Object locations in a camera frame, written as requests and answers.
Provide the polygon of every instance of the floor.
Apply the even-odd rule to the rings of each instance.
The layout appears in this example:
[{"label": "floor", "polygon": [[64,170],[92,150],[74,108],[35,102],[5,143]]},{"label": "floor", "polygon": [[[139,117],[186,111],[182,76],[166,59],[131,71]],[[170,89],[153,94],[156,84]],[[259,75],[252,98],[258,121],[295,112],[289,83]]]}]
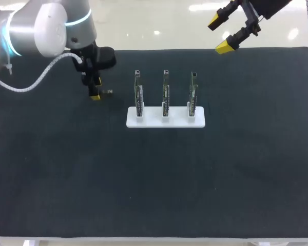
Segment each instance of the floor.
[{"label": "floor", "polygon": [[[23,240],[14,239],[3,239],[0,240],[2,246],[29,246],[25,244]],[[279,243],[272,246],[285,246],[286,244]],[[39,246],[254,246],[251,243],[231,243],[231,242],[212,242],[212,243],[180,243],[180,242],[170,242],[170,243],[158,243],[158,242],[40,242]],[[306,246],[305,244],[291,245],[291,246]]]},{"label": "floor", "polygon": [[[26,0],[0,0],[1,9],[15,10]],[[207,24],[227,0],[89,0],[98,31],[99,46],[116,50],[215,48],[229,34],[244,26],[245,15],[236,11],[229,21],[212,32]],[[305,0],[293,0],[270,20],[260,23],[259,37],[251,36],[241,47],[308,46]],[[2,239],[3,246],[22,246],[23,240]],[[115,245],[157,245],[118,243]],[[111,243],[41,243],[53,245],[112,245]],[[237,245],[245,244],[210,244]]]}]

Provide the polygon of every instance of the white holder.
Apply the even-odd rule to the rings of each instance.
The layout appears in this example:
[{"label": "white holder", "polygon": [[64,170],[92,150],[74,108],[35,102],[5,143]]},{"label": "white holder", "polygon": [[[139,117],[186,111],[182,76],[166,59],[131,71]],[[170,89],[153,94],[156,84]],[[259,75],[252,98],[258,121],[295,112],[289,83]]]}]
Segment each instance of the white holder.
[{"label": "white holder", "polygon": [[163,116],[162,107],[145,107],[143,104],[143,116],[138,117],[136,107],[130,107],[127,115],[127,127],[129,128],[203,128],[205,116],[203,107],[196,107],[195,116],[189,115],[189,105],[186,107],[169,107],[169,116]]}]

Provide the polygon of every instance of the dark table mat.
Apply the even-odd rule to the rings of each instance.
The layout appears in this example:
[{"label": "dark table mat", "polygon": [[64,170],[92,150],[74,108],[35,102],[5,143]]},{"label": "dark table mat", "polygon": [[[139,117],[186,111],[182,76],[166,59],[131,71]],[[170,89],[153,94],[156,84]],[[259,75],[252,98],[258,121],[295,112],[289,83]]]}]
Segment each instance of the dark table mat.
[{"label": "dark table mat", "polygon": [[[308,48],[118,51],[93,102],[68,58],[34,91],[0,87],[0,236],[308,237]],[[14,60],[16,87],[49,63]],[[204,129],[128,129],[134,71],[147,106],[186,105]]]}]

